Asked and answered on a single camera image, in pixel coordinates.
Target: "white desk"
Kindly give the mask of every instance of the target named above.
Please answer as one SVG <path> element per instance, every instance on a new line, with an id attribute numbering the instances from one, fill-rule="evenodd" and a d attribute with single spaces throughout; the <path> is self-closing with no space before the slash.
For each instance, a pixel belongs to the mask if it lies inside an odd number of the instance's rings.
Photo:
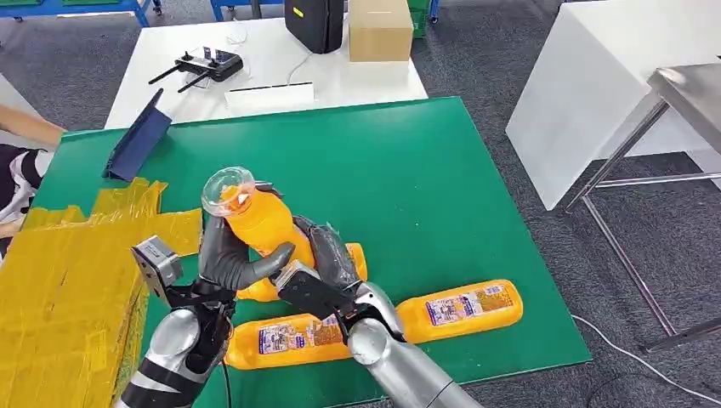
<path id="1" fill-rule="evenodd" d="M 175 123 L 428 98 L 412 61 L 350 63 L 347 44 L 345 33 L 339 50 L 311 55 L 293 74 L 292 82 L 314 83 L 312 103 L 284 106 L 279 100 L 270 108 L 236 107 L 226 104 L 226 91 L 286 84 L 293 68 L 308 55 L 307 48 L 286 30 L 283 19 L 144 28 L 105 128 L 129 127 L 158 88 L 165 88 L 165 93 L 157 108 Z M 245 67 L 224 82 L 208 81 L 207 88 L 193 87 L 182 94 L 176 91 L 188 81 L 185 73 L 175 72 L 148 85 L 152 77 L 171 68 L 185 50 L 202 45 L 239 54 L 246 61 Z"/>
<path id="2" fill-rule="evenodd" d="M 719 0 L 566 3 L 506 133 L 547 209 L 592 160 L 608 157 L 656 103 L 646 83 L 659 67 L 719 63 Z M 667 112 L 629 152 L 686 151 L 703 171 L 721 156 Z"/>

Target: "green table surface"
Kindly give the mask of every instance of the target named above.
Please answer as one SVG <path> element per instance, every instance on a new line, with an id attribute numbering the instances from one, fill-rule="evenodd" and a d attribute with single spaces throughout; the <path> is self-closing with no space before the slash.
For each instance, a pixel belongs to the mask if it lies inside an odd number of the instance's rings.
<path id="1" fill-rule="evenodd" d="M 68 133 L 34 206 L 88 214 L 122 130 Z M 270 180 L 294 213 L 331 222 L 365 250 L 369 280 L 399 303 L 440 290 L 511 280 L 525 312 L 503 329 L 421 344 L 467 383 L 575 364 L 591 356 L 459 98 L 425 99 L 173 125 L 139 172 L 169 182 L 163 212 L 201 205 L 207 178 L 242 165 Z M 185 280 L 196 256 L 183 259 Z M 144 350 L 167 308 L 151 298 Z M 240 301 L 235 324 L 297 313 L 283 302 Z M 330 406 L 383 396 L 353 360 L 230 369 L 234 406 Z M 195 407 L 225 406 L 215 370 Z"/>

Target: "blue shelf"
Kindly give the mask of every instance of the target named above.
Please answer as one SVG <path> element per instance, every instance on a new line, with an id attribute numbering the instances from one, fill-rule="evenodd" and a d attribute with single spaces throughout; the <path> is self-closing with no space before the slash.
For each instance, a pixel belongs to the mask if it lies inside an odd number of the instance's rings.
<path id="1" fill-rule="evenodd" d="M 114 4 L 78 4 L 64 6 L 62 0 L 44 0 L 40 4 L 27 4 L 22 6 L 0 6 L 0 17 L 26 17 L 31 15 L 57 15 L 57 14 L 84 14 L 108 13 L 111 11 L 132 11 L 141 26 L 147 27 L 148 19 L 145 11 L 151 3 L 160 7 L 160 0 L 121 0 Z"/>

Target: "white cable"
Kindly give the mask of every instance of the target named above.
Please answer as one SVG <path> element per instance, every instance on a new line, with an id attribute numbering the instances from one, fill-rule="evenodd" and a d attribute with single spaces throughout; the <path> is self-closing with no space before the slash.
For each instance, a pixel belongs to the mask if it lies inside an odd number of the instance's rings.
<path id="1" fill-rule="evenodd" d="M 303 60 L 300 61 L 300 64 L 295 65 L 295 68 L 293 68 L 292 71 L 290 71 L 290 73 L 288 74 L 288 81 L 286 82 L 286 85 L 291 84 L 292 75 L 295 73 L 295 71 L 298 70 L 298 68 L 300 68 L 301 66 L 303 66 L 303 64 L 305 64 L 305 61 L 307 61 L 311 55 L 313 55 L 313 53 L 308 53 L 308 55 L 306 55 L 305 58 L 303 58 Z"/>
<path id="2" fill-rule="evenodd" d="M 578 317 L 578 316 L 576 316 L 575 314 L 572 314 L 571 317 L 574 318 L 574 319 L 576 319 L 576 320 L 578 320 L 578 321 L 580 321 L 580 322 L 582 322 L 582 323 L 585 323 L 586 325 L 588 325 L 589 327 L 591 327 L 592 329 L 594 329 L 594 330 L 599 334 L 599 336 L 601 336 L 601 338 L 604 339 L 604 341 L 607 342 L 612 348 L 614 348 L 614 349 L 616 349 L 616 350 L 624 353 L 624 354 L 627 355 L 628 357 L 631 357 L 632 359 L 634 359 L 634 360 L 638 361 L 639 363 L 643 364 L 644 366 L 646 366 L 646 368 L 648 368 L 649 370 L 653 371 L 654 374 L 656 374 L 658 377 L 660 377 L 663 381 L 665 381 L 665 382 L 673 385 L 674 387 L 680 388 L 680 389 L 684 390 L 685 392 L 687 392 L 687 393 L 689 393 L 689 394 L 691 394 L 691 395 L 695 395 L 696 397 L 703 398 L 704 400 L 713 402 L 713 403 L 716 404 L 716 405 L 721 405 L 721 401 L 719 401 L 719 400 L 717 400 L 717 399 L 713 399 L 713 398 L 711 398 L 711 397 L 707 397 L 707 396 L 704 395 L 704 394 L 697 393 L 697 392 L 694 391 L 694 390 L 691 390 L 691 389 L 688 389 L 688 388 L 686 388 L 686 387 L 682 387 L 682 386 L 678 385 L 678 384 L 675 383 L 674 381 L 668 379 L 668 377 L 666 377 L 666 376 L 664 376 L 663 374 L 661 374 L 657 369 L 655 369 L 654 367 L 652 367 L 651 364 L 643 361 L 643 360 L 642 360 L 640 357 L 638 357 L 636 354 L 629 353 L 628 351 L 624 350 L 623 348 L 620 348 L 620 347 L 616 346 L 614 343 L 611 343 L 610 340 L 608 339 L 608 337 L 606 337 L 606 336 L 604 335 L 604 333 L 602 333 L 601 330 L 599 330 L 598 327 L 596 327 L 596 326 L 592 325 L 590 322 L 588 322 L 588 320 L 585 320 L 585 319 L 583 319 L 582 317 Z"/>

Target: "cable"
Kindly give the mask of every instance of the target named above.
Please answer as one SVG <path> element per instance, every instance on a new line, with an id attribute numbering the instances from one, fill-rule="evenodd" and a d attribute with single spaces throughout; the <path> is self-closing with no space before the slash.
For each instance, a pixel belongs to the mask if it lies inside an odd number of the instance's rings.
<path id="1" fill-rule="evenodd" d="M 629 353 L 628 351 L 624 350 L 623 348 L 620 348 L 620 347 L 616 346 L 614 343 L 611 343 L 610 340 L 608 339 L 608 337 L 606 337 L 606 336 L 604 335 L 604 333 L 602 333 L 601 330 L 599 330 L 598 327 L 596 327 L 596 326 L 594 326 L 593 324 L 591 324 L 590 322 L 588 322 L 588 320 L 585 320 L 585 319 L 583 319 L 582 317 L 578 317 L 578 316 L 576 316 L 575 314 L 572 314 L 571 317 L 573 317 L 574 319 L 576 319 L 576 320 L 578 320 L 578 321 L 586 324 L 587 326 L 591 327 L 594 331 L 596 331 L 596 332 L 599 334 L 599 336 L 601 336 L 601 338 L 602 338 L 606 343 L 608 343 L 608 345 L 610 345 L 610 346 L 611 346 L 612 348 L 614 348 L 615 350 L 620 351 L 620 352 L 624 353 L 625 355 L 627 355 L 628 357 L 631 357 L 632 359 L 634 359 L 634 360 L 638 361 L 639 363 L 643 364 L 646 368 L 648 368 L 649 370 L 653 371 L 654 374 L 656 374 L 658 377 L 660 377 L 663 381 L 665 381 L 665 382 L 673 385 L 674 387 L 680 388 L 680 389 L 684 390 L 685 392 L 687 392 L 687 393 L 689 393 L 689 394 L 691 394 L 691 395 L 694 395 L 694 396 L 696 396 L 696 397 L 702 398 L 702 399 L 704 399 L 704 400 L 706 400 L 706 401 L 709 401 L 709 402 L 713 402 L 713 403 L 716 404 L 716 405 L 721 405 L 721 401 L 719 401 L 719 400 L 717 400 L 717 399 L 713 399 L 713 398 L 711 398 L 711 397 L 707 397 L 707 396 L 704 395 L 704 394 L 697 393 L 697 392 L 694 391 L 694 390 L 691 390 L 691 389 L 688 389 L 688 388 L 686 388 L 686 387 L 683 387 L 683 386 L 678 385 L 678 384 L 675 383 L 674 381 L 668 379 L 668 377 L 666 377 L 666 376 L 664 376 L 663 374 L 661 374 L 657 369 L 655 369 L 654 367 L 652 367 L 651 364 L 643 361 L 643 360 L 642 360 L 640 357 L 638 357 L 637 355 L 632 354 L 632 353 Z"/>
<path id="2" fill-rule="evenodd" d="M 233 407 L 233 403 L 230 401 L 230 377 L 228 377 L 228 366 L 225 365 L 225 360 L 220 361 L 223 364 L 223 373 L 225 374 L 225 391 L 228 393 L 228 408 Z"/>
<path id="3" fill-rule="evenodd" d="M 596 387 L 596 388 L 591 392 L 591 394 L 589 394 L 589 395 L 586 397 L 586 408 L 591 408 L 591 402 L 593 402 L 593 399 L 596 398 L 596 394 L 598 394 L 599 391 L 600 391 L 601 389 L 603 389 L 605 386 L 607 386 L 607 385 L 609 385 L 609 384 L 611 384 L 611 383 L 615 383 L 615 382 L 618 381 L 618 380 L 621 380 L 621 379 L 623 379 L 623 378 L 630 377 L 630 376 L 645 377 L 645 378 L 648 378 L 648 379 L 650 379 L 650 380 L 659 382 L 659 383 L 661 383 L 661 384 L 663 384 L 663 385 L 668 385 L 667 382 L 661 380 L 659 377 L 656 377 L 656 376 L 651 376 L 651 375 L 649 375 L 649 374 L 644 374 L 644 373 L 641 373 L 641 372 L 627 372 L 626 374 L 621 374 L 621 375 L 618 375 L 618 376 L 616 376 L 616 377 L 613 377 L 613 378 L 611 378 L 610 380 L 608 380 L 608 381 L 602 383 L 601 385 L 599 385 L 598 387 Z"/>
<path id="4" fill-rule="evenodd" d="M 288 81 L 286 82 L 286 85 L 291 84 L 292 75 L 295 73 L 295 71 L 298 70 L 298 68 L 300 68 L 301 66 L 303 66 L 303 64 L 305 64 L 305 61 L 310 59 L 311 55 L 313 55 L 313 53 L 308 53 L 308 55 L 306 55 L 305 58 L 303 58 L 303 60 L 300 61 L 300 64 L 295 65 L 295 68 L 293 68 L 292 71 L 288 74 Z"/>

